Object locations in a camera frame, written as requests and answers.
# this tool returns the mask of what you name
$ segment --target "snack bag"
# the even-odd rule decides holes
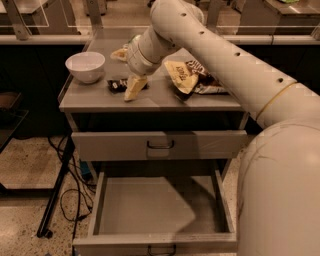
[[[198,82],[198,74],[192,73],[185,62],[166,61],[164,65],[175,87],[184,94],[190,94]]]

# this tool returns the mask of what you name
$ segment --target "wooden furniture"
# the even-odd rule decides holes
[[[109,56],[144,30],[98,30],[87,50],[105,55],[105,76],[70,79],[60,96],[80,159],[102,163],[88,237],[74,245],[81,255],[234,252],[222,180],[246,142],[247,114],[229,95],[178,100],[163,66],[136,100],[113,94],[107,81],[130,71]],[[193,57],[182,49],[167,59]]]

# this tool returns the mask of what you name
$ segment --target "black cable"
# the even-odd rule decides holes
[[[62,139],[60,140],[59,144],[58,144],[58,147],[54,145],[54,143],[52,142],[51,138],[48,137],[48,142],[50,144],[50,146],[57,152],[57,156],[59,158],[59,160],[62,162],[62,153],[63,153],[63,150],[60,148],[61,145],[62,145],[62,142],[64,141],[64,139],[66,138],[66,136],[62,137]],[[81,192],[81,189],[80,189],[80,183],[79,183],[79,180],[82,180],[82,179],[78,179],[78,172],[77,172],[77,166],[75,164],[75,158],[74,156],[72,155],[72,159],[73,159],[73,165],[74,165],[74,168],[75,168],[75,173],[77,175],[75,175],[71,169],[68,167],[68,172],[71,174],[71,176],[73,177],[74,181],[76,182],[76,185],[77,185],[77,189],[74,189],[75,191],[78,191],[78,203],[77,203],[77,211],[76,211],[76,216],[75,216],[75,219],[74,219],[74,226],[73,226],[73,232],[72,232],[72,241],[75,239],[76,237],[76,231],[77,231],[77,225],[78,225],[78,221],[79,220],[82,220],[82,218],[85,218],[84,216],[81,216],[80,218],[80,205],[81,205],[81,195],[84,196],[84,194]],[[66,217],[65,215],[65,212],[64,210],[62,209],[62,213],[64,215],[64,217],[67,219],[67,220],[70,220]],[[75,251],[75,247],[72,246],[72,256],[76,256],[76,251]]]
[[[79,192],[79,191],[78,191],[77,189],[74,189],[74,188],[71,188],[71,189],[68,189],[68,190],[64,191],[64,192],[62,193],[61,197],[60,197],[60,208],[61,208],[63,217],[64,217],[66,220],[70,221],[70,222],[74,222],[74,221],[75,221],[75,218],[74,218],[74,219],[68,218],[68,217],[67,217],[67,214],[66,214],[66,212],[65,212],[65,210],[64,210],[64,208],[63,208],[63,198],[65,197],[65,195],[66,195],[67,193],[70,193],[70,192]],[[84,199],[84,202],[85,202],[85,204],[86,204],[86,206],[87,206],[87,209],[88,209],[89,213],[80,215],[79,218],[78,218],[79,221],[85,219],[85,217],[87,217],[87,216],[92,212],[92,207],[93,207],[93,200],[89,197],[89,199],[90,199],[90,201],[91,201],[91,205],[89,205],[85,194],[84,194],[83,192],[81,192],[81,191],[80,191],[80,193],[81,193],[81,195],[82,195],[82,198]]]
[[[58,145],[58,147],[57,147],[56,145],[54,145],[54,143],[52,142],[51,138],[48,137],[48,142],[49,142],[50,146],[51,146],[52,148],[54,148],[54,150],[57,152],[58,158],[59,158],[60,160],[62,160],[62,154],[60,154],[60,152],[63,153],[63,150],[62,150],[60,147],[61,147],[61,145],[62,145],[62,142],[65,140],[65,138],[66,138],[66,136],[64,136],[64,137],[60,140],[59,145]],[[72,166],[74,166],[75,168],[77,168],[78,170],[81,170],[81,168],[76,165],[76,161],[75,161],[75,157],[74,157],[74,156],[72,156],[72,159],[73,159],[73,164],[69,163],[69,165],[72,165]],[[76,173],[77,178],[80,180],[81,183],[85,184],[87,187],[88,187],[88,186],[90,186],[90,187],[96,187],[96,185],[90,184],[90,183],[86,182],[85,180],[83,180],[83,179],[80,177],[80,175],[78,174],[77,171],[75,171],[75,173]]]

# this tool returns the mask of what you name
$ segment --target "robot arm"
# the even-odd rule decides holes
[[[262,128],[290,118],[318,116],[320,99],[314,92],[212,33],[199,21],[201,11],[195,8],[182,0],[153,4],[152,26],[128,49],[133,73],[152,74],[164,57],[184,47]]]
[[[157,0],[152,26],[128,51],[152,74],[187,49],[266,128],[249,145],[238,182],[239,256],[320,255],[320,97],[206,29],[182,0]]]

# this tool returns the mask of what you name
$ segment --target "cable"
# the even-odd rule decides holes
[[[66,215],[66,212],[65,212],[65,210],[63,208],[63,198],[65,197],[65,195],[67,193],[70,193],[70,192],[79,192],[79,191],[77,189],[73,189],[73,188],[64,191],[63,194],[61,195],[61,198],[60,198],[60,208],[61,208],[61,211],[62,211],[62,214],[63,214],[64,218],[66,220],[70,221],[70,222],[74,222],[75,218],[73,218],[73,219],[68,218],[67,215]],[[86,204],[86,207],[87,207],[89,213],[80,215],[79,218],[78,218],[78,221],[84,220],[92,212],[92,207],[93,207],[93,200],[89,197],[89,199],[91,201],[91,205],[89,205],[85,194],[83,192],[81,192],[81,191],[80,191],[80,194],[82,195],[82,197],[84,199],[84,202]]]
[[[62,159],[62,155],[63,155],[63,152],[64,150],[61,149],[61,146],[62,146],[62,143],[63,141],[65,140],[65,138],[67,138],[67,136],[63,136],[58,144],[58,146],[56,146],[50,137],[48,137],[48,142],[50,144],[50,146],[56,151],[57,153],[57,156],[59,158],[59,160],[62,162],[63,159]],[[62,211],[62,214],[63,216],[65,217],[66,220],[68,221],[71,221],[71,222],[74,222],[74,227],[73,227],[73,232],[72,232],[72,241],[75,239],[76,237],[76,231],[77,231],[77,225],[78,225],[78,221],[81,221],[83,219],[85,219],[91,212],[92,212],[92,207],[93,207],[93,200],[92,198],[90,197],[90,195],[87,193],[86,189],[85,189],[85,186],[92,192],[92,193],[95,193],[95,191],[91,190],[91,187],[95,187],[95,185],[93,184],[88,184],[86,181],[84,181],[79,173],[78,173],[78,169],[80,169],[80,167],[78,167],[76,165],[76,160],[75,160],[75,157],[72,155],[72,162],[73,163],[69,163],[68,164],[68,172],[71,174],[71,176],[73,177],[74,181],[76,182],[76,185],[77,185],[77,189],[68,189],[66,190],[60,197],[60,208],[61,208],[61,211]],[[69,166],[73,166],[74,167],[74,172],[75,174],[71,171],[70,167]],[[88,196],[88,198],[90,199],[91,201],[91,206],[88,204],[87,202],[87,198],[85,196],[85,194],[83,192],[81,192],[81,189],[80,189],[80,183],[79,181],[82,183],[82,186],[83,186],[83,191],[84,193]],[[70,218],[68,218],[65,214],[65,211],[63,209],[63,206],[62,206],[62,200],[63,200],[63,197],[66,195],[66,193],[68,192],[71,192],[71,191],[76,191],[78,192],[78,202],[77,202],[77,211],[76,211],[76,216],[75,218],[72,220]],[[88,214],[84,214],[84,215],[80,215],[80,206],[81,206],[81,196],[84,198],[84,201],[85,201],[85,204],[87,206],[87,209],[89,211]],[[75,251],[75,247],[72,246],[72,256],[76,256],[76,251]]]

